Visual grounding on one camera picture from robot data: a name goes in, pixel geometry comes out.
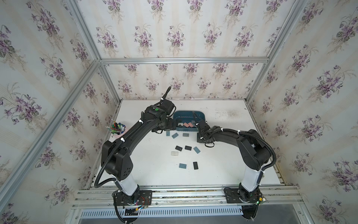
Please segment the blue eraser bottom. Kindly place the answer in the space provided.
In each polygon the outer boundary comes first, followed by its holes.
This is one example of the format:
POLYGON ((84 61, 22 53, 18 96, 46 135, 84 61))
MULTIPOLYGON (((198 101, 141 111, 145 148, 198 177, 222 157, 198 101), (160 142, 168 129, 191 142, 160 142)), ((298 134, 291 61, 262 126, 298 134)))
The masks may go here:
POLYGON ((179 168, 181 169, 186 169, 187 165, 186 164, 183 164, 183 163, 180 163, 179 164, 179 168))

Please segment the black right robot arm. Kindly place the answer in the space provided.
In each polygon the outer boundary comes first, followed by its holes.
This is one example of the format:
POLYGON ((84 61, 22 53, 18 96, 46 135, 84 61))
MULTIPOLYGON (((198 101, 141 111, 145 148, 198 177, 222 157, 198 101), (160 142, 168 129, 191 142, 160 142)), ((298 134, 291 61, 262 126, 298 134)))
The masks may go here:
POLYGON ((216 142, 223 142, 239 148, 246 165, 244 178, 239 184, 238 195, 243 203, 263 201, 259 186, 265 170, 273 167, 277 162, 277 155, 273 148, 259 135, 256 130, 234 130, 219 126, 208 125, 208 122, 199 118, 193 112, 195 125, 198 129, 197 142, 205 147, 212 148, 216 142))

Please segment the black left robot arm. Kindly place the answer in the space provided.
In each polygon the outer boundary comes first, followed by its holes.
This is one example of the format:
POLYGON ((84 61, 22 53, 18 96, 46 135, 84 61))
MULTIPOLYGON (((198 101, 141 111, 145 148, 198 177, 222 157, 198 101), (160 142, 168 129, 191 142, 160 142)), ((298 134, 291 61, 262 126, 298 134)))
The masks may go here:
POLYGON ((131 175, 131 154, 148 133, 161 134, 176 129, 177 124, 172 118, 176 106, 167 100, 170 90, 171 87, 168 87, 158 103, 148 106, 126 133, 113 142, 106 141, 103 144, 101 168, 94 181, 95 188, 113 182, 120 193, 137 201, 140 187, 131 175))

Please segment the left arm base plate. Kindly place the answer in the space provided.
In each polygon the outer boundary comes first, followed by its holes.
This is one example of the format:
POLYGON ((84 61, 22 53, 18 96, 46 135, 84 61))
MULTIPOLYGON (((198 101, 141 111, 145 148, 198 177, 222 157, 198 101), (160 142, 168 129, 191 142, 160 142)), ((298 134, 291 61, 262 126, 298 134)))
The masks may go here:
POLYGON ((117 190, 112 193, 115 213, 120 219, 137 216, 142 209, 151 205, 152 197, 152 190, 136 190, 132 196, 117 190))

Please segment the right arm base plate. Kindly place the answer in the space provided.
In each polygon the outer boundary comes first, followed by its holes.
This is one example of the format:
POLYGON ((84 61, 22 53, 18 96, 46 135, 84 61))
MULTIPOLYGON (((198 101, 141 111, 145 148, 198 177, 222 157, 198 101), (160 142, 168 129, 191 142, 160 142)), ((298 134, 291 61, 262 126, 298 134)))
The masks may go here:
POLYGON ((245 204, 241 206, 241 216, 246 220, 254 220, 259 206, 267 201, 259 187, 256 187, 252 192, 249 192, 240 185, 237 189, 226 187, 223 192, 227 203, 245 204))

